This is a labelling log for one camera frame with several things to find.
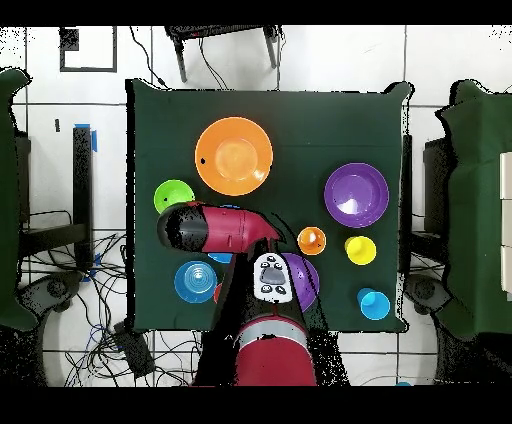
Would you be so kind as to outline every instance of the plate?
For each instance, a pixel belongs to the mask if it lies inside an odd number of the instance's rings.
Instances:
[[[386,211],[389,190],[382,174],[366,163],[349,163],[334,171],[324,190],[331,216],[351,228],[367,227]]]
[[[240,117],[211,124],[201,134],[195,151],[199,176],[212,190],[227,196],[241,196],[263,184],[272,158],[265,131]]]

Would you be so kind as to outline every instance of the yellow cup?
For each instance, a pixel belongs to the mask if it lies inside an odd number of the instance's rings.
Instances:
[[[348,238],[345,242],[345,251],[356,265],[368,265],[377,256],[377,247],[373,240],[363,236]]]

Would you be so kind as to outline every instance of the black chair leg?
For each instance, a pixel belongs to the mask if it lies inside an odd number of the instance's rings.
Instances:
[[[185,61],[183,60],[183,41],[174,41],[174,50],[176,50],[176,58],[178,59],[178,66],[180,68],[180,76],[182,82],[187,82],[187,73],[185,71]]]
[[[276,55],[274,53],[274,46],[272,45],[272,43],[274,42],[273,40],[277,40],[277,38],[276,35],[274,34],[273,27],[263,27],[263,34],[265,35],[265,42],[267,43],[268,55],[270,57],[270,66],[272,66],[272,69],[275,69],[277,66]]]

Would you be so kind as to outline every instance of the floor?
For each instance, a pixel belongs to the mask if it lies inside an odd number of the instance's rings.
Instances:
[[[79,27],[80,50],[66,53],[66,66],[110,67],[112,31],[109,27]],[[59,71],[57,28],[0,29],[0,67],[26,69],[33,78],[14,97],[13,113],[20,130],[32,140],[30,202],[32,212],[72,210],[72,138],[77,123],[97,131],[94,166],[94,236],[125,234],[126,93],[125,78],[143,78],[158,85],[148,70],[146,56],[134,43],[128,27],[119,27],[117,72]],[[424,143],[444,135],[434,112],[448,103],[450,87],[459,79],[474,78],[492,91],[512,84],[511,26],[285,26],[280,89],[285,91],[382,92],[392,82],[406,80],[415,87],[410,101],[409,128],[413,136],[413,212],[424,212]],[[145,46],[149,65],[172,88],[217,88],[201,57],[198,43],[185,44],[188,82],[182,84],[174,48],[162,27],[134,27]],[[263,32],[251,30],[207,38],[204,53],[209,63],[236,90],[271,90],[276,71],[270,68]],[[59,120],[59,131],[55,120]],[[65,224],[62,213],[33,216],[32,228]],[[415,217],[415,229],[422,219]],[[96,252],[106,248],[107,241]],[[122,265],[119,250],[110,251],[109,263]],[[48,272],[46,265],[30,258],[23,264],[22,284]],[[98,273],[105,283],[108,276]],[[125,317],[123,292],[118,279],[108,297],[113,322]],[[91,282],[81,283],[80,295],[93,324],[99,323],[98,295]],[[404,300],[403,334],[339,334],[339,348],[353,385],[432,384],[437,345],[430,317],[416,314]],[[157,365],[190,380],[197,366],[190,332],[147,334]],[[84,305],[74,299],[62,314],[52,313],[44,338],[44,361],[50,385],[62,386],[71,370],[69,357],[80,360],[90,349],[91,327]],[[179,347],[169,354],[169,347]],[[119,371],[123,366],[116,365]],[[175,385],[177,379],[160,372],[144,379],[118,378],[119,385]],[[92,379],[90,385],[114,385],[112,379]]]

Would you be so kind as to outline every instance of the metal stand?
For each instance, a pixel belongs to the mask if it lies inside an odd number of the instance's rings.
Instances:
[[[19,133],[14,137],[16,142],[16,156],[18,157],[18,185],[20,191],[20,222],[28,222],[30,217],[30,203],[28,193],[28,155],[30,153],[30,140],[26,133]]]
[[[20,176],[22,193],[28,193],[28,166],[23,170],[23,174],[25,172],[26,179]],[[92,267],[92,173],[89,128],[73,129],[73,222],[74,224],[70,225],[23,231],[20,234],[20,258],[74,243],[76,267],[82,272]]]
[[[277,41],[276,25],[206,25],[197,27],[171,27],[166,26],[165,32],[172,39],[174,43],[174,50],[176,51],[176,59],[178,60],[178,67],[180,69],[181,81],[187,82],[187,72],[185,70],[185,61],[183,60],[183,41],[191,39],[200,39],[203,37],[211,37],[213,35],[227,34],[230,32],[244,31],[248,29],[263,27],[265,35],[265,42],[267,44],[268,55],[270,57],[270,66],[276,68],[276,55],[274,53],[274,44]]]
[[[267,43],[268,55],[270,57],[270,66],[272,69],[275,69],[277,66],[276,55],[274,53],[274,46],[272,44],[277,41],[277,36],[274,27],[263,27],[263,34],[265,35],[265,42]]]
[[[178,67],[180,68],[181,82],[187,82],[187,72],[185,71],[185,61],[183,60],[183,41],[174,41],[174,50],[176,50],[176,58],[178,59]]]

